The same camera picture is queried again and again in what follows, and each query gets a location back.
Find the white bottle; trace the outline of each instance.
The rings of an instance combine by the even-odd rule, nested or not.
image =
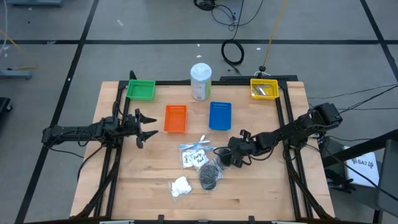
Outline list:
[[[210,96],[211,68],[205,63],[198,63],[191,68],[192,97],[204,101]]]

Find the plastic tray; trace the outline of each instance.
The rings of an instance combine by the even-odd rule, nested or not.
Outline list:
[[[167,105],[164,119],[164,131],[168,133],[184,133],[187,125],[186,105]]]
[[[252,95],[252,89],[253,85],[269,85],[269,87],[263,88],[265,93],[267,94],[266,96],[258,95],[257,93],[253,96]],[[266,80],[266,79],[257,79],[257,78],[252,78],[250,79],[250,95],[251,98],[255,100],[274,100],[279,97],[279,89],[278,89],[278,81],[277,80]]]
[[[214,130],[231,129],[232,104],[210,102],[209,128]]]
[[[155,81],[130,80],[126,97],[132,100],[153,100],[155,93]]]

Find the label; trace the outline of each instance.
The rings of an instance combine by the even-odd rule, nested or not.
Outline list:
[[[192,97],[196,100],[207,100],[210,95],[210,85],[210,80],[206,83],[198,83],[195,80],[191,80]]]

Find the black floor line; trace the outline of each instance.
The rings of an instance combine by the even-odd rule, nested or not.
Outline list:
[[[80,37],[80,43],[78,44],[78,47],[76,49],[75,56],[72,60],[72,64],[70,66],[67,78],[65,79],[65,84],[63,85],[61,95],[60,95],[60,98],[57,103],[57,107],[55,109],[53,118],[51,120],[51,125],[57,124],[58,120],[60,119],[61,111],[62,111],[63,105],[65,103],[65,100],[67,98],[70,83],[72,82],[73,75],[75,74],[75,70],[76,70],[77,64],[80,59],[81,51],[84,46],[84,40],[86,40],[86,38],[87,38],[87,34],[90,29],[90,25],[93,21],[94,14],[95,14],[95,11],[96,11],[96,8],[98,5],[98,1],[99,0],[93,1],[93,5],[91,7],[90,13],[88,15],[88,18],[87,18],[87,21],[85,24],[85,28],[83,29],[83,33],[81,34],[81,37]],[[30,178],[30,182],[28,184],[26,193],[24,195],[24,199],[22,200],[21,207],[19,208],[15,223],[23,223],[25,220],[26,214],[29,209],[29,205],[32,201],[32,197],[34,195],[37,183],[39,181],[39,177],[42,172],[45,158],[47,157],[48,152],[49,152],[49,149],[47,147],[43,146],[41,149],[41,152],[39,154],[39,158],[37,159],[35,168],[33,170],[32,177]]]
[[[150,45],[150,44],[222,44],[222,39],[198,39],[198,40],[84,40],[84,44],[98,45]],[[269,40],[236,40],[240,44],[268,44]],[[16,44],[79,44],[80,40],[14,40]],[[387,44],[398,44],[398,40],[385,40]],[[380,44],[380,40],[278,40],[272,44],[306,44],[306,45],[373,45]]]
[[[391,70],[398,81],[398,67],[396,61],[394,60],[393,56],[391,55],[390,50],[388,49],[387,42],[384,40],[383,35],[380,32],[379,27],[376,24],[376,21],[373,18],[372,12],[366,3],[365,0],[361,0],[361,4],[365,13],[369,19],[369,22],[372,25],[373,31],[376,34],[377,39],[380,41],[381,48],[383,49],[384,55],[386,55],[387,61],[390,64]]]

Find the orange tray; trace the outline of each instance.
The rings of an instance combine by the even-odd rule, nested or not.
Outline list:
[[[187,125],[186,105],[167,105],[164,119],[164,131],[168,133],[184,133]]]

